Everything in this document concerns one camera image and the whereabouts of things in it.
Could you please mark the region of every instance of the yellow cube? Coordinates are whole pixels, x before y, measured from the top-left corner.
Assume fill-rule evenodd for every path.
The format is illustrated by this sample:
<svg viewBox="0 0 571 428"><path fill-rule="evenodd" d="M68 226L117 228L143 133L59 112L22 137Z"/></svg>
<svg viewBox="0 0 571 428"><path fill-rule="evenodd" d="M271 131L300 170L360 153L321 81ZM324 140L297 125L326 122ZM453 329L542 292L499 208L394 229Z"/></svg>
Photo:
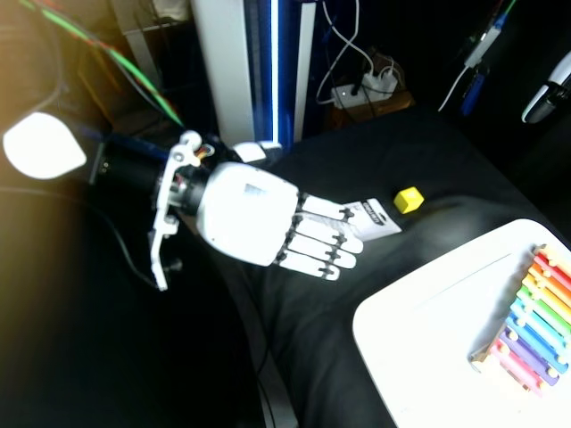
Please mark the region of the yellow cube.
<svg viewBox="0 0 571 428"><path fill-rule="evenodd" d="M413 186L398 192L396 198L394 198L394 205L401 214L406 214L416 210L424 200L425 198L422 197L422 194Z"/></svg>

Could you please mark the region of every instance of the white robotic hand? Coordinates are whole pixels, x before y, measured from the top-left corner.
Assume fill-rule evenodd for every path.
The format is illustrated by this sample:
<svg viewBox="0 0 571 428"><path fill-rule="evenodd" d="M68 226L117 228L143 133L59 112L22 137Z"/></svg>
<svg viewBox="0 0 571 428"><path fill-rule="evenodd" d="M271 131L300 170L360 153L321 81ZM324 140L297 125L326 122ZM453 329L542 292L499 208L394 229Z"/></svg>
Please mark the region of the white robotic hand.
<svg viewBox="0 0 571 428"><path fill-rule="evenodd" d="M152 269L159 289L167 288L161 241L178 231L169 206L195 214L203 239L235 259L260 266L275 263L330 281L339 277L340 268L355 267L354 254L362 252L362 241L350 235L348 227L329 226L352 224L355 214L350 209L300 193L282 178L243 163L220 163L202 183L185 179L177 171L200 164L194 153L201 141L196 133L183 135L170 151L161 181L151 233Z"/></svg>

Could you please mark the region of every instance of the colorful xylophone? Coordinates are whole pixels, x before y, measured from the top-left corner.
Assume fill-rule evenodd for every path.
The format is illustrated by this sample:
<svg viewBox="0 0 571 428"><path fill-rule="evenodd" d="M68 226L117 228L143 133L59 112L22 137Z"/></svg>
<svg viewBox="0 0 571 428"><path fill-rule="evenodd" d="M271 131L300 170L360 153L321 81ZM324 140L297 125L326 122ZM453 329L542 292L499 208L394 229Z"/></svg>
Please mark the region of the colorful xylophone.
<svg viewBox="0 0 571 428"><path fill-rule="evenodd" d="M500 363L526 390L542 396L571 362L571 266L547 246L534 252L500 331L474 366Z"/></svg>

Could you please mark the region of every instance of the white power adapter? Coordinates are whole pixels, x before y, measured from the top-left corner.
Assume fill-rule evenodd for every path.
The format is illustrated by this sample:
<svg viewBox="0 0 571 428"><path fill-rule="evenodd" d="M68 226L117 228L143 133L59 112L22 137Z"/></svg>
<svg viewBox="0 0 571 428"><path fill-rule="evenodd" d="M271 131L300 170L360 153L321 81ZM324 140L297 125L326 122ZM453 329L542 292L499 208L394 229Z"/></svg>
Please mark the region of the white power adapter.
<svg viewBox="0 0 571 428"><path fill-rule="evenodd" d="M352 95L353 85L343 85L332 88L331 97L337 109L348 109L387 100L393 95L398 84L399 81L392 69L377 77L372 73L367 73L363 76L362 84L356 95Z"/></svg>

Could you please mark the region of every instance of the light strip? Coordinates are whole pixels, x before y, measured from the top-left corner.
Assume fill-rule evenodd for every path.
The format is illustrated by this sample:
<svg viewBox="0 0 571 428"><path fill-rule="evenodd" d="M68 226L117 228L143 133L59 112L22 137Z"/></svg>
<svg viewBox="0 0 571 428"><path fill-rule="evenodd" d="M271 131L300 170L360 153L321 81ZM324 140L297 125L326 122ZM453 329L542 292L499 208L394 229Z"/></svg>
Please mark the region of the light strip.
<svg viewBox="0 0 571 428"><path fill-rule="evenodd" d="M278 0L271 0L271 114L272 114L272 140L274 143L278 143L279 138L279 127L278 127L278 89L277 79L279 76L278 68L278 46L277 41L279 39L278 32Z"/></svg>

